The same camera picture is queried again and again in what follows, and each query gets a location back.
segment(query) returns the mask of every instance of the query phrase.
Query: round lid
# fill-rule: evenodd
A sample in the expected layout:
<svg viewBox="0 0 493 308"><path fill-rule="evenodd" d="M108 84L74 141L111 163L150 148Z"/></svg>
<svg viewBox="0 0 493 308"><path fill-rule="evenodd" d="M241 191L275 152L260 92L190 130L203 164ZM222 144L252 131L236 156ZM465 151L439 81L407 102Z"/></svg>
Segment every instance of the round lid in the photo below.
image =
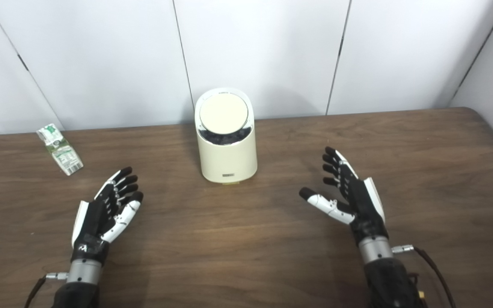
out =
<svg viewBox="0 0 493 308"><path fill-rule="evenodd" d="M239 96L220 93L203 102L199 117L209 131L220 135L231 134L245 125L248 108Z"/></svg>

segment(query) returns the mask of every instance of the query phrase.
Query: green and white carton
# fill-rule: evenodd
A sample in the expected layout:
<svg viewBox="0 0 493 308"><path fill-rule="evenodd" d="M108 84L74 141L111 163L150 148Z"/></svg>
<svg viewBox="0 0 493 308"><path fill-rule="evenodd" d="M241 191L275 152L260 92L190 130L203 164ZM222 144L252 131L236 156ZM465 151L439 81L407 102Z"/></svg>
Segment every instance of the green and white carton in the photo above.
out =
<svg viewBox="0 0 493 308"><path fill-rule="evenodd" d="M83 167L83 162L74 148L72 148L54 124L49 124L39 129L37 135L45 142L45 148L47 148L55 162L66 175L71 175Z"/></svg>

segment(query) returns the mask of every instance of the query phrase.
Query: cream-colored container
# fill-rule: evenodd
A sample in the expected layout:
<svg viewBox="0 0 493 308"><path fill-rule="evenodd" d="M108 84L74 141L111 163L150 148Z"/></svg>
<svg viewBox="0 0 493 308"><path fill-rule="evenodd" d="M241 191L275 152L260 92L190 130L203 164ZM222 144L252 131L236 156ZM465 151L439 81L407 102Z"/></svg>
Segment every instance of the cream-colored container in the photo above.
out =
<svg viewBox="0 0 493 308"><path fill-rule="evenodd" d="M201 171L215 183L234 183L258 169L252 104L233 88L210 90L195 104Z"/></svg>

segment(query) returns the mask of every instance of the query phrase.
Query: wood grain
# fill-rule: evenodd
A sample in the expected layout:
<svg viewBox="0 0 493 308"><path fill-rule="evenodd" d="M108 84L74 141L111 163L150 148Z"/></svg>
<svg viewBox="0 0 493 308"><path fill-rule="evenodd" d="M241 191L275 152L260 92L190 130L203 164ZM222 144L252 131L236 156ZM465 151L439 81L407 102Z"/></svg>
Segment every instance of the wood grain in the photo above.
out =
<svg viewBox="0 0 493 308"><path fill-rule="evenodd" d="M0 136L0 307L24 304L36 279L66 271L81 199L133 166L145 194L112 244L102 306L362 307L362 262L346 226L305 203L327 196L321 155L338 148L372 176L392 244L424 248L458 307L493 307L493 131L470 109L271 119L256 122L258 173L239 185L200 174L191 125L67 131L85 168L67 177L35 134ZM431 308L446 307L428 266ZM49 307L61 282L33 302Z"/></svg>

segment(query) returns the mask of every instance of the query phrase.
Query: robotic hand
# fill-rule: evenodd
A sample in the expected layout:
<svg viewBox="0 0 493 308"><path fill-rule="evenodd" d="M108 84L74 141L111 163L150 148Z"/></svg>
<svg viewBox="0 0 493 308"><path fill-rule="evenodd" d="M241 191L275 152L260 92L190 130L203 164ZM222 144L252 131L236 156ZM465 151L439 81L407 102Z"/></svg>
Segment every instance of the robotic hand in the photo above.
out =
<svg viewBox="0 0 493 308"><path fill-rule="evenodd" d="M300 196L330 217L347 224L364 261L364 273L370 289L370 306L374 308L423 307L416 286L404 265L393 257L385 215L372 178L360 180L346 158L327 147L323 170L333 175L325 184L337 187L348 204L327 200L304 187Z"/></svg>
<svg viewBox="0 0 493 308"><path fill-rule="evenodd" d="M127 228L143 199L127 167L110 177L90 202L81 201L72 233L71 267L53 308L98 307L98 279L110 244Z"/></svg>

